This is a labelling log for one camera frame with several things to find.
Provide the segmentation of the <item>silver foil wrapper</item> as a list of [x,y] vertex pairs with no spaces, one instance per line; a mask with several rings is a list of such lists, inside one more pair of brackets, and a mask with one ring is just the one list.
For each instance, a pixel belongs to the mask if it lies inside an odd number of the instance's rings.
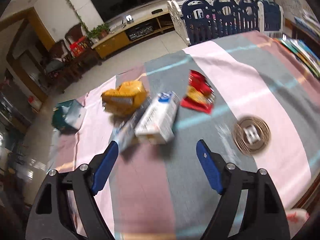
[[113,129],[110,141],[117,143],[118,153],[124,152],[132,144],[135,137],[135,128],[151,102],[152,100],[148,96],[129,118],[125,118]]

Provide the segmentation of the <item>yellow snack bag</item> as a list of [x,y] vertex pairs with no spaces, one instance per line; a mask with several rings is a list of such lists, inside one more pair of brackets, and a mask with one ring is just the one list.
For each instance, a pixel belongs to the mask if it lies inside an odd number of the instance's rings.
[[138,80],[125,81],[116,89],[109,89],[101,94],[105,111],[116,116],[133,114],[147,97],[147,90]]

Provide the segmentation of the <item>white blue carton box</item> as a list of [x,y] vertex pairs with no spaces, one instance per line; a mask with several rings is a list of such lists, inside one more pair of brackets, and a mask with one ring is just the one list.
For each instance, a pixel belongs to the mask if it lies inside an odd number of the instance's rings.
[[173,91],[157,94],[135,127],[138,141],[154,145],[169,142],[174,137],[172,126],[179,103],[180,100]]

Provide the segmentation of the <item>red snack bag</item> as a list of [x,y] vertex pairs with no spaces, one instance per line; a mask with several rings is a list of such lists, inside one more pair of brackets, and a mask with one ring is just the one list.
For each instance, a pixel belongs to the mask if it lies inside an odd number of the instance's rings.
[[190,70],[187,92],[180,102],[180,106],[198,112],[211,114],[215,94],[206,77],[195,70]]

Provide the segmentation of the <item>white red plastic bag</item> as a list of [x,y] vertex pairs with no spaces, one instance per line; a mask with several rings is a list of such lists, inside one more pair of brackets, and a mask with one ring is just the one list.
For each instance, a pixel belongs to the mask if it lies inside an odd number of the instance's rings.
[[292,239],[310,216],[305,209],[291,209],[286,210],[285,213],[289,225],[290,238]]

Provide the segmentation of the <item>dark green tissue box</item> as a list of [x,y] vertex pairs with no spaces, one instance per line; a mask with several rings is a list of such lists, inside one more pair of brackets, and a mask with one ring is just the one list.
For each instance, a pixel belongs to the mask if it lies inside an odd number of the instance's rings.
[[85,107],[77,100],[58,103],[53,110],[52,126],[62,134],[74,134],[82,126]]

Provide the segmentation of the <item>striped pink grey tablecloth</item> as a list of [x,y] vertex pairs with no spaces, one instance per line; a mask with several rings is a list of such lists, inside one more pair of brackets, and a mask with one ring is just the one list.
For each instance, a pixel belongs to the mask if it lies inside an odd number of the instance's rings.
[[206,76],[212,113],[179,108],[174,138],[134,144],[95,201],[116,239],[199,239],[219,202],[195,147],[203,139],[243,170],[268,170],[286,209],[319,173],[319,81],[287,49],[253,31],[185,48],[116,75],[79,98],[80,130],[56,135],[49,168],[71,171],[108,146],[114,128],[101,93],[140,79],[152,96],[184,96],[189,70]]

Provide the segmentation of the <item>red gift box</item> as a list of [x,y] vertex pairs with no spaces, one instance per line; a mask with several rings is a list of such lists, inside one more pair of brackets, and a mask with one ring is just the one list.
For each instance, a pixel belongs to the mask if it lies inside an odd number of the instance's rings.
[[70,51],[74,57],[78,57],[80,54],[82,54],[87,48],[87,37],[83,36],[80,39],[78,39],[76,42],[73,42],[70,46]]

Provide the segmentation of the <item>stack of books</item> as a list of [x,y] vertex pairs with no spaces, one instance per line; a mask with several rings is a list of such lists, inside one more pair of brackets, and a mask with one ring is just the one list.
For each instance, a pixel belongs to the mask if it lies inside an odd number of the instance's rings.
[[278,42],[295,55],[311,74],[319,80],[319,57],[302,41],[292,38],[274,38]]

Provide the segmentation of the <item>potted green plant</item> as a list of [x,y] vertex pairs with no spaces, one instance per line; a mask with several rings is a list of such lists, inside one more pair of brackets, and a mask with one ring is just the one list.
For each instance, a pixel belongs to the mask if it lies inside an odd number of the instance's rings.
[[106,37],[110,32],[109,25],[107,23],[100,24],[87,33],[88,38],[96,38],[101,40]]

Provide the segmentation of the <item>navy white playpen fence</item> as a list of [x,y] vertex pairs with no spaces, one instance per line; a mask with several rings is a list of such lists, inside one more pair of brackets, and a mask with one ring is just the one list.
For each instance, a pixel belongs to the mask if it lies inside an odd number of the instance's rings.
[[176,33],[188,46],[257,30],[282,37],[284,13],[266,0],[171,0],[167,8]]

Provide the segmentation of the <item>small white clock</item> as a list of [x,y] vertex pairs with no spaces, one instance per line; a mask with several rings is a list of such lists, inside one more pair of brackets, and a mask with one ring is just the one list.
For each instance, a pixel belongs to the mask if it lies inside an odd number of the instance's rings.
[[125,16],[125,18],[126,18],[127,23],[131,23],[134,21],[131,15],[127,15],[127,16]]

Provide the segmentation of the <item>yellow wooden TV cabinet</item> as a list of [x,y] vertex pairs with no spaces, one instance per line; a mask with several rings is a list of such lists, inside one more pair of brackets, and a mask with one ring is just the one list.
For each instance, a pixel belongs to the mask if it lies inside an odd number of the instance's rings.
[[126,24],[125,27],[108,34],[92,46],[100,58],[123,49],[135,42],[155,34],[163,34],[174,28],[168,9],[151,14]]

